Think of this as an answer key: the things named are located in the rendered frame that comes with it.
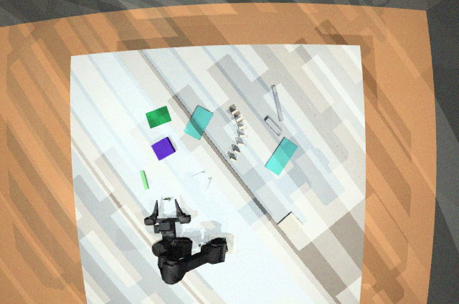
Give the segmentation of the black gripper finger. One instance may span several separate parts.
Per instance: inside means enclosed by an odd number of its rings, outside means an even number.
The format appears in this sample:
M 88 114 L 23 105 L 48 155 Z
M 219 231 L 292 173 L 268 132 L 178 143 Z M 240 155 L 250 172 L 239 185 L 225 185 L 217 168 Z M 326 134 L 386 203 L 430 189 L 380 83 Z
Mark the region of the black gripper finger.
M 156 200 L 156 204 L 153 210 L 153 214 L 149 216 L 148 218 L 156 218 L 158 216 L 158 201 Z
M 175 205 L 176 205 L 176 215 L 178 217 L 184 217 L 186 214 L 183 213 L 176 199 L 175 199 Z

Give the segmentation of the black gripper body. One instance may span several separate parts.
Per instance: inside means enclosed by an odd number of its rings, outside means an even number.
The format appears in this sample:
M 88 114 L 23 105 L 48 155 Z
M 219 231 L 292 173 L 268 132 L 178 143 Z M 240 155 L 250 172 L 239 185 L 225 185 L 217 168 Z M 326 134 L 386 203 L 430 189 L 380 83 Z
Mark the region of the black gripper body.
M 191 215 L 185 215 L 184 217 L 178 217 L 178 218 L 162 218 L 162 219 L 157 219 L 156 218 L 148 218 L 146 217 L 144 219 L 144 224 L 146 226 L 148 225 L 155 225 L 156 223 L 159 223 L 159 222 L 162 222 L 162 223 L 167 223 L 167 222 L 174 222 L 174 228 L 173 228 L 173 233 L 169 233 L 169 232 L 164 232 L 164 234 L 162 234 L 163 238 L 175 238 L 176 237 L 176 227 L 175 227 L 175 222 L 180 222 L 181 224 L 189 224 L 191 222 Z

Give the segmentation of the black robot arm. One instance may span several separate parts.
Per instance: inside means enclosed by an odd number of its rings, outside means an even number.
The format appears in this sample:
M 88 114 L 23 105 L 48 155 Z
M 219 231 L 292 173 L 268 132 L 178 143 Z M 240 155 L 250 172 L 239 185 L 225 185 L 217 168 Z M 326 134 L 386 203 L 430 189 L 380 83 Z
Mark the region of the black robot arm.
M 173 228 L 174 222 L 159 222 L 159 225 L 154 226 L 154 232 L 173 233 Z M 154 243 L 151 251 L 158 258 L 161 279 L 168 285 L 174 285 L 183 279 L 186 272 L 196 267 L 206 263 L 214 265 L 224 262 L 225 253 L 228 252 L 226 238 L 224 238 L 211 239 L 211 242 L 202 245 L 201 251 L 195 255 L 191 255 L 192 240 L 187 237 L 163 238 Z M 179 260 L 179 258 L 183 259 Z

